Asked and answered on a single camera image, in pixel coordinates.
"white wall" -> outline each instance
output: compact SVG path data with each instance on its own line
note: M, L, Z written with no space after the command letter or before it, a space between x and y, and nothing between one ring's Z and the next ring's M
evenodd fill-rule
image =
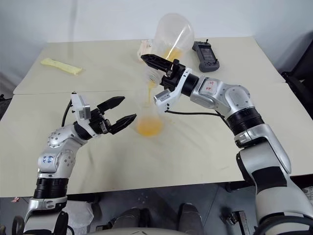
M0 0L0 72L18 85L45 42L153 38L168 12L188 18L196 37L254 35L288 70L309 44L312 10L312 0Z

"yellow sponge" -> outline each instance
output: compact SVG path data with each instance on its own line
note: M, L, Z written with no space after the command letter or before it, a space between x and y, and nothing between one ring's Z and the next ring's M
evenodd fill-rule
M68 64L56 61L56 60L52 60L50 58L45 58L40 63L42 65L50 65L50 66L56 67L58 69L61 69L65 72L68 72L74 75L78 74L81 70L83 70L82 68L68 65Z

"clear plastic cup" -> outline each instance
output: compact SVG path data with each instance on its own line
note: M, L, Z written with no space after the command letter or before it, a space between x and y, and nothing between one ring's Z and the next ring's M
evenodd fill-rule
M173 61L190 50L194 43L194 31L188 20L176 13L161 18L152 43L152 54ZM160 84L164 72L146 67L144 72L145 90L141 102L141 113L136 118L137 132L143 136L158 135L163 129L163 121L153 102L154 88Z
M177 13L169 13L158 23L151 53L169 61L180 59L192 48L194 40L194 31L188 20ZM164 75L164 72L148 66L145 73L145 77L156 85Z

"small plastic bag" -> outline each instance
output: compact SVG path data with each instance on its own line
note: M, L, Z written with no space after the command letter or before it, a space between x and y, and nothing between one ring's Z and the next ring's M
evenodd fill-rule
M80 201L67 201L67 206L63 208L68 213L68 225L71 226L75 235L87 234L88 225L93 220L91 204Z

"black cable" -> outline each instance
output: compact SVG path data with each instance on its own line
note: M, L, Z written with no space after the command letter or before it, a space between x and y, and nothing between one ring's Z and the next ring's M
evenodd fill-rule
M70 225L68 225L67 228L70 230L72 235L75 235L74 229Z
M183 112L175 112L175 111L170 111L170 110L166 110L165 112L170 113L170 114L180 114L180 115L213 115L213 116L219 116L219 117L221 116L220 114L215 114L215 113L183 113Z
M218 116L223 120L223 122L226 124L226 126L229 127L226 120L224 119L224 116L221 115L217 111L216 111L216 114L215 113L183 113L183 112L175 112L175 111L170 111L170 110L166 110L165 112L170 113L170 114L180 114L180 115L212 115L212 116Z
M266 219L254 232L254 235L264 235L269 229L278 225L285 223L298 223L309 225L310 228L313 227L313 219L309 219L306 217L298 217L298 216L275 216L272 218Z
M23 200L24 200L24 201L28 204L28 202L26 201L26 199L25 199L25 198L23 198L23 197L22 197L22 199L23 199Z
M63 118L62 118L61 127L64 127L65 119L67 118L67 113L68 113L68 110L69 110L69 108L71 107L71 105L72 105L72 100L69 101L69 103L68 103L68 105L67 105L67 108L65 109L65 112L64 112L64 115L63 115Z
M215 112L216 112L218 115L220 115L220 117L221 117L221 119L223 120L223 122L224 122L224 123L226 124L226 126L229 128L228 123L226 122L224 116L221 115L221 114L220 114L219 112L217 112L216 110L215 110Z

